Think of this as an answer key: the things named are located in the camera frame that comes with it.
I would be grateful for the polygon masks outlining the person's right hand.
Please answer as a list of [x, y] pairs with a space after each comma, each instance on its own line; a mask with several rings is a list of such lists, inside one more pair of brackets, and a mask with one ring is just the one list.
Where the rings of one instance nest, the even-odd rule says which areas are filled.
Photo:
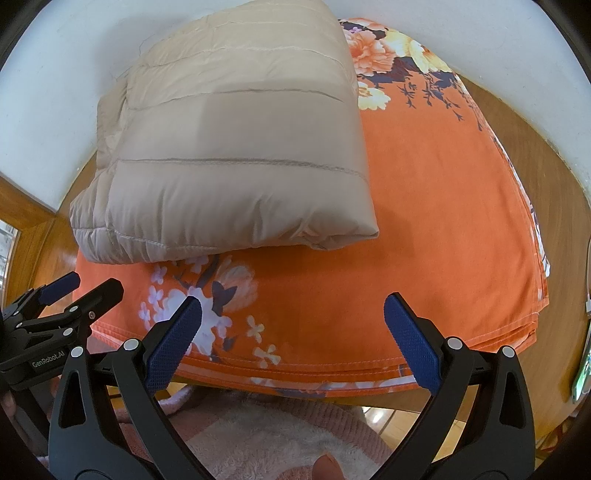
[[312, 480], [345, 480], [339, 462], [332, 455], [325, 454], [315, 461], [311, 468]]

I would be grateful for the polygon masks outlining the person's left hand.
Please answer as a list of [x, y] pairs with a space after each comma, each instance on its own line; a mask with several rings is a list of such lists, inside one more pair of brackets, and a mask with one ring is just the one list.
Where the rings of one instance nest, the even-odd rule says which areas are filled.
[[13, 395], [10, 392], [6, 392], [3, 395], [1, 399], [1, 405], [8, 418], [13, 418], [15, 416], [17, 405]]

